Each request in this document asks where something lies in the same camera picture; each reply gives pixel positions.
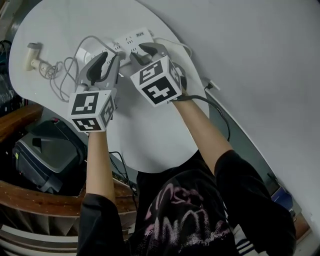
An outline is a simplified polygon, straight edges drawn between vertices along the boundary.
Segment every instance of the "power strip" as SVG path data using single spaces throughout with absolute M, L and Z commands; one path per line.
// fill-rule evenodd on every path
M 107 44 L 111 49 L 115 52 L 125 52 L 126 56 L 125 59 L 122 59 L 120 62 L 120 67 L 130 63 L 130 53 L 137 53 L 140 56 L 147 55 L 140 47 L 139 44 L 153 42 L 153 38 L 146 27 L 134 30 L 120 38 L 117 38 L 113 42 Z M 103 45 L 99 44 L 97 48 L 93 52 L 88 52 L 84 49 L 79 49 L 76 58 L 87 64 L 91 61 L 95 56 L 102 52 L 108 52 L 108 57 L 105 60 L 104 65 L 101 69 L 101 75 L 103 76 L 109 67 L 109 64 L 114 57 L 114 53 L 106 49 Z

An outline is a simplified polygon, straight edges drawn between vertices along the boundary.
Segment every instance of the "round white table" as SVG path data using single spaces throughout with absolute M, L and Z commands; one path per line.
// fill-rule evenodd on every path
M 36 71 L 24 71 L 28 43 L 41 43 L 40 59 L 54 65 L 73 56 L 80 41 L 94 35 L 108 43 L 130 31 L 147 27 L 154 37 L 178 42 L 173 32 L 155 14 L 134 0 L 43 0 L 21 23 L 13 40 L 9 74 L 13 88 L 32 100 L 67 118 L 68 104 L 52 92 L 49 82 Z M 171 59 L 187 73 L 189 94 L 205 97 L 199 75 L 182 46 L 157 41 L 168 49 Z M 151 106 L 130 81 L 134 72 L 128 64 L 117 85 L 118 109 L 107 127 L 110 151 L 119 151 L 125 164 L 146 173 L 159 173 L 188 160 L 197 146 L 172 103 Z M 56 82 L 60 83 L 62 75 Z M 63 90 L 74 88 L 66 79 Z M 208 104 L 196 103 L 209 116 Z

